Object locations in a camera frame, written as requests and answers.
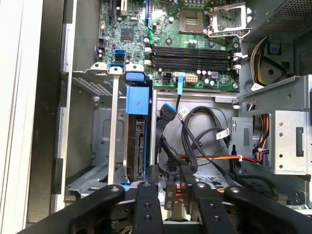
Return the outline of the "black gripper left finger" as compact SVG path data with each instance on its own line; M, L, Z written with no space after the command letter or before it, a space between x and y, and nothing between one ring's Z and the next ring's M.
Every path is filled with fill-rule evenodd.
M147 180L128 191L107 185L21 231L22 234L161 234L163 221L156 178L149 166Z

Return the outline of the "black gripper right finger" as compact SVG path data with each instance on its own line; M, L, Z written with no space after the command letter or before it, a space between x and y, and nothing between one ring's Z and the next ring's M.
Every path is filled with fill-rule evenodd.
M312 219L240 186L223 194L197 182L189 167L180 168L180 187L187 213L206 234L310 234Z

